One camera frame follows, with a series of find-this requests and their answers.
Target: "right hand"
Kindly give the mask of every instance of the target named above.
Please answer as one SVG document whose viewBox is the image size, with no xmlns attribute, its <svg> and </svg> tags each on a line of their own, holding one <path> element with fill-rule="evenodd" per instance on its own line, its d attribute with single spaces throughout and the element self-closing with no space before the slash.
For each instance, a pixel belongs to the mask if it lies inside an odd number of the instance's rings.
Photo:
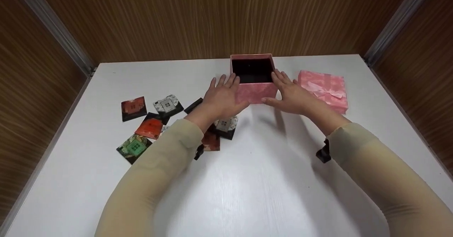
<svg viewBox="0 0 453 237">
<path fill-rule="evenodd" d="M 275 69 L 271 76 L 275 86 L 280 90 L 282 100 L 264 97 L 262 98 L 264 104 L 280 111 L 304 116 L 310 115 L 319 107 L 324 107 L 325 103 L 322 100 L 299 86 L 297 80 L 291 81 L 284 71 Z"/>
</svg>

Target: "white table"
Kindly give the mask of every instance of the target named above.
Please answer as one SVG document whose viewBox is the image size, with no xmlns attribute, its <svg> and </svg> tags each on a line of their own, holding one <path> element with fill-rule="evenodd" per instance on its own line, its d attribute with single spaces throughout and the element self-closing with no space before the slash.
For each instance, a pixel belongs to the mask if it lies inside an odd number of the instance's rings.
<svg viewBox="0 0 453 237">
<path fill-rule="evenodd" d="M 345 77 L 346 116 L 377 135 L 453 209 L 453 184 L 358 55 L 275 58 Z M 115 150 L 143 118 L 123 123 L 120 102 L 204 95 L 228 59 L 103 63 L 99 66 L 8 231 L 8 237 L 93 236 L 102 209 L 130 164 Z M 171 118 L 173 123 L 182 118 Z M 252 105 L 233 141 L 205 152 L 157 208 L 157 236 L 386 236 L 383 215 L 340 167 L 315 152 L 324 136 L 308 119 Z"/>
</svg>

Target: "arm sleeve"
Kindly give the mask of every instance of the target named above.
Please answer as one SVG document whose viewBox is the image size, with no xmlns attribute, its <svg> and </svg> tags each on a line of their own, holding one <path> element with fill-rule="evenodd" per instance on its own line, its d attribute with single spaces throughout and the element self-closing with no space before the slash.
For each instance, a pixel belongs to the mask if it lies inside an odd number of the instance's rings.
<svg viewBox="0 0 453 237">
<path fill-rule="evenodd" d="M 102 211 L 96 237 L 151 236 L 154 209 L 170 185 L 194 158 L 203 133 L 194 123 L 177 120 L 126 172 Z"/>
<path fill-rule="evenodd" d="M 356 123 L 327 139 L 330 155 L 382 210 L 392 237 L 453 236 L 453 214 L 401 158 Z"/>
</svg>

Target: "wood grain panel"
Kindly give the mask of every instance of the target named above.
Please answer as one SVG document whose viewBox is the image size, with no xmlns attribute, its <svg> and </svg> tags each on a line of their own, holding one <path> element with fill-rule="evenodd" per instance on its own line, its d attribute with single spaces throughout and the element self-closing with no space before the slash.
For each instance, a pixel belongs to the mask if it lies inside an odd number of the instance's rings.
<svg viewBox="0 0 453 237">
<path fill-rule="evenodd" d="M 86 77 L 22 0 L 0 0 L 0 224 Z"/>
<path fill-rule="evenodd" d="M 453 0 L 426 0 L 375 71 L 453 174 Z"/>
<path fill-rule="evenodd" d="M 47 0 L 95 64 L 364 54 L 402 0 Z"/>
</svg>

